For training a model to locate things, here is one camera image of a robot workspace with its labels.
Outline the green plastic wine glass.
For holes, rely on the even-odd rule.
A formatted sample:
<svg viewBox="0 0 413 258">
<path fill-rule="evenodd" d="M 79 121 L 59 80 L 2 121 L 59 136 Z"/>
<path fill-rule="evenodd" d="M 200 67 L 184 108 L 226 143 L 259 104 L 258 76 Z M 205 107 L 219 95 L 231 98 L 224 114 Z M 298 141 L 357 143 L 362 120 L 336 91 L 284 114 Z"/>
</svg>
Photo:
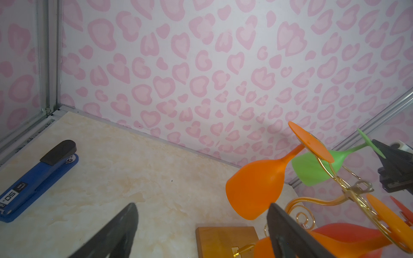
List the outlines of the green plastic wine glass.
<svg viewBox="0 0 413 258">
<path fill-rule="evenodd" d="M 362 132 L 362 130 L 357 129 L 357 131 L 365 143 L 345 151 L 330 150 L 329 153 L 334 158 L 334 162 L 332 163 L 333 169 L 331 169 L 327 161 L 321 159 L 321 163 L 319 163 L 318 158 L 311 152 L 293 158 L 291 161 L 292 168 L 302 183 L 311 187 L 333 178 L 334 175 L 339 172 L 345 159 L 350 154 L 367 146 L 373 149 L 379 157 L 386 158 L 383 152 L 373 144 L 371 139 Z"/>
</svg>

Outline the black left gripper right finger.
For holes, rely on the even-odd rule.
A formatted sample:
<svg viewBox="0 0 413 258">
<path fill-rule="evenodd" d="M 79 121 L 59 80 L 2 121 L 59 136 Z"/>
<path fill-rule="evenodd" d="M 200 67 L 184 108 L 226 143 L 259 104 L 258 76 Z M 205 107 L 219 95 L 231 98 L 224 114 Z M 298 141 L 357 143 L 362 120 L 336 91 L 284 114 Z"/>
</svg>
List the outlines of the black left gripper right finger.
<svg viewBox="0 0 413 258">
<path fill-rule="evenodd" d="M 276 258 L 334 257 L 276 203 L 269 207 L 267 224 Z"/>
</svg>

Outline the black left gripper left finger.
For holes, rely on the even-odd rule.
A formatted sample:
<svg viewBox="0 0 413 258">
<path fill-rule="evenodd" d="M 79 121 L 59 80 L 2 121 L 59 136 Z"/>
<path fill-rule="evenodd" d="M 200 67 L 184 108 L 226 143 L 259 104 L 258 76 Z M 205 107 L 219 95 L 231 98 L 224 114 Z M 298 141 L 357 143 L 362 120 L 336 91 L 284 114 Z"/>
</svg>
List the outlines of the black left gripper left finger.
<svg viewBox="0 0 413 258">
<path fill-rule="evenodd" d="M 128 258 L 131 254 L 138 222 L 138 209 L 135 203 L 129 203 L 71 257 Z"/>
</svg>

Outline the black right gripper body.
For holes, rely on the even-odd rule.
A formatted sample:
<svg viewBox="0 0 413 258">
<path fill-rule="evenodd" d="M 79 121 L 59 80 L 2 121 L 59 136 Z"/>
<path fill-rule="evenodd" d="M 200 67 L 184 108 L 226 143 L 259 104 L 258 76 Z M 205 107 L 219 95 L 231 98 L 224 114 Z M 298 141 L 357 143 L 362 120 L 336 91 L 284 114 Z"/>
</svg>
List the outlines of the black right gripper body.
<svg viewBox="0 0 413 258">
<path fill-rule="evenodd" d="M 375 139 L 373 144 L 386 158 L 379 157 L 382 167 L 378 169 L 382 188 L 388 192 L 406 190 L 413 194 L 413 154 L 392 148 Z"/>
</svg>

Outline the red plastic wine glass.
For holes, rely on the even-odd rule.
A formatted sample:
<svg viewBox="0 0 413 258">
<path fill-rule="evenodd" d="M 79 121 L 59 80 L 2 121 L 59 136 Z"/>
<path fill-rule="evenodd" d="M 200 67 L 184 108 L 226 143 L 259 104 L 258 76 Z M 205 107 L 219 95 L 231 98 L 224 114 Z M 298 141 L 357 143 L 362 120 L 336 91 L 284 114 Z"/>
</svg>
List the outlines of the red plastic wine glass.
<svg viewBox="0 0 413 258">
<path fill-rule="evenodd" d="M 390 196 L 392 201 L 399 207 L 406 223 L 409 226 L 413 225 L 413 212 L 404 206 L 400 201 Z M 367 227 L 349 224 L 349 223 L 333 223 L 324 225 L 313 230 L 316 233 L 322 234 L 326 237 L 332 238 L 344 243 L 353 243 L 372 239 L 381 236 L 381 232 L 377 229 L 369 229 Z M 377 249 L 372 252 L 366 253 L 360 258 L 381 258 L 382 249 Z"/>
</svg>

